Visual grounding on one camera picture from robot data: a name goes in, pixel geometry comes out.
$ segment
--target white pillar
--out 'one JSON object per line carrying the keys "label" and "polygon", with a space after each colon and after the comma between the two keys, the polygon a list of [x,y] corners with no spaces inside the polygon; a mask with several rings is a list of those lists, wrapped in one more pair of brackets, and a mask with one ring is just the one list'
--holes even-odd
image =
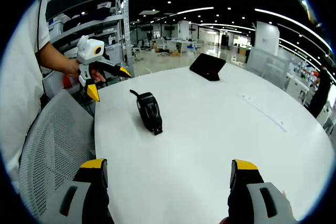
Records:
{"label": "white pillar", "polygon": [[189,38],[189,21],[181,20],[177,23],[177,35],[179,39]]}
{"label": "white pillar", "polygon": [[254,46],[277,56],[279,35],[278,27],[258,21]]}

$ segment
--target ceiling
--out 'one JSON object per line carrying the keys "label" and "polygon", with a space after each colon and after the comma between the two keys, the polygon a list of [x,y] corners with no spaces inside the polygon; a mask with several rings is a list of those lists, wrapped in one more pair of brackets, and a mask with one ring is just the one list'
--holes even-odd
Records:
{"label": "ceiling", "polygon": [[[333,62],[330,61],[330,57],[334,58],[333,53],[329,52],[328,48],[314,35],[283,18],[255,11],[255,8],[264,9],[294,19],[315,31],[334,48],[333,45],[336,45],[334,35],[336,34],[332,29],[328,28],[334,27],[335,22],[333,21],[333,13],[330,11],[331,7],[329,4],[326,4],[328,0],[306,1],[310,10],[314,10],[317,19],[314,24],[309,21],[307,11],[301,0],[129,0],[129,15],[131,24],[135,22],[137,25],[149,24],[153,20],[155,20],[155,23],[162,22],[164,24],[164,22],[166,22],[167,24],[176,24],[177,21],[183,20],[184,17],[186,17],[185,20],[197,24],[200,24],[201,20],[203,23],[216,23],[215,21],[217,21],[219,24],[231,25],[232,22],[234,22],[234,25],[248,28],[252,28],[252,24],[256,24],[256,21],[272,22],[273,25],[278,26],[282,39],[302,48],[316,59],[320,57],[321,59],[327,60],[331,66],[335,67]],[[202,7],[213,7],[214,9],[190,12],[172,17],[165,15],[165,13],[176,14],[184,10]],[[144,10],[152,11],[153,9],[155,9],[156,13],[154,15],[146,15],[146,17],[140,15]],[[159,22],[154,19],[165,16],[167,16],[167,18]],[[298,33],[284,28],[279,24],[293,29]],[[248,32],[248,30],[245,29],[238,28],[237,30],[244,33]],[[282,44],[292,50],[296,49],[287,43]],[[330,57],[326,58],[323,51],[328,53]]]}

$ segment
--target person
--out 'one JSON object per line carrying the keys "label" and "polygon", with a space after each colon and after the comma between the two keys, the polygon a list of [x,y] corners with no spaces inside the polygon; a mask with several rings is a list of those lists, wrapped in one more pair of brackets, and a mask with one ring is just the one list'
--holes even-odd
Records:
{"label": "person", "polygon": [[[12,185],[18,191],[19,158],[26,135],[41,111],[44,87],[40,66],[78,76],[79,62],[49,42],[47,0],[25,11],[3,54],[0,71],[0,148]],[[95,69],[92,77],[105,81]]]}
{"label": "person", "polygon": [[311,99],[310,105],[308,106],[308,111],[315,117],[320,114],[323,106],[327,102],[328,93],[331,87],[331,80],[327,73],[327,69],[324,65],[321,65],[321,71],[316,79],[316,81],[311,85],[311,87],[319,84],[317,91],[315,92],[313,98]]}

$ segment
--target office chair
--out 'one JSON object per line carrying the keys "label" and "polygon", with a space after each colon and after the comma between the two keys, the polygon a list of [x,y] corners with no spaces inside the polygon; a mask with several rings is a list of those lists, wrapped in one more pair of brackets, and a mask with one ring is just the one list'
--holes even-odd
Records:
{"label": "office chair", "polygon": [[143,46],[144,47],[149,47],[150,46],[148,39],[143,40]]}
{"label": "office chair", "polygon": [[163,38],[157,39],[156,40],[156,48],[157,49],[166,50],[167,49],[167,43],[166,43],[166,41]]}
{"label": "office chair", "polygon": [[48,208],[48,197],[91,159],[93,117],[61,90],[33,123],[22,151],[20,197],[32,216],[38,219]]}
{"label": "office chair", "polygon": [[266,63],[261,77],[283,90],[285,89],[286,74],[280,67]]}
{"label": "office chair", "polygon": [[136,52],[136,51],[141,52],[141,46],[142,46],[142,40],[140,40],[140,41],[138,42],[138,46],[137,46],[137,47],[132,47],[132,51],[133,51],[133,52]]}
{"label": "office chair", "polygon": [[196,41],[196,49],[197,48],[202,48],[202,46],[203,46],[203,41],[202,40],[200,40],[200,39],[198,39],[197,41]]}

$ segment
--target white shirt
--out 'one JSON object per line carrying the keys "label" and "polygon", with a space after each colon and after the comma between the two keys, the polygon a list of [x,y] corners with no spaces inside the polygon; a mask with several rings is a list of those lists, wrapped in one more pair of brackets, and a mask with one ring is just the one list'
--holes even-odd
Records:
{"label": "white shirt", "polygon": [[[17,25],[0,65],[0,148],[13,185],[18,182],[18,159],[30,125],[40,110],[42,75],[35,57],[39,0],[35,0]],[[46,22],[47,0],[42,0],[39,47],[50,41]]]}

